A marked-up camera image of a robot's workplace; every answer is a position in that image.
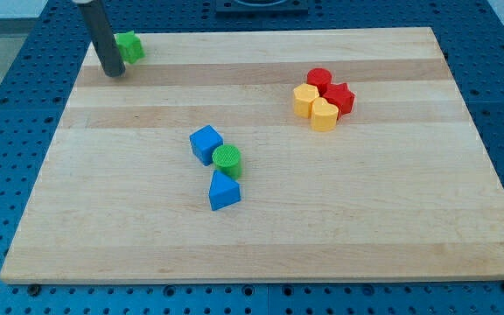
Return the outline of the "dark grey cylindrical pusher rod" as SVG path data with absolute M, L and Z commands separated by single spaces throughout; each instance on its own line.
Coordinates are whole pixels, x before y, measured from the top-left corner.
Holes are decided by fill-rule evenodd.
M 88 34 L 108 77 L 120 77 L 125 73 L 125 65 L 102 0 L 73 0 L 83 18 Z

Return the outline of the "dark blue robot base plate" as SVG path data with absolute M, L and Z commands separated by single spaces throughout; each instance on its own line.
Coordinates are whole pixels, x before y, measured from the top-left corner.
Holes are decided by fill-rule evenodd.
M 215 12 L 225 13 L 266 13 L 266 12 L 307 12 L 309 0 L 214 0 Z

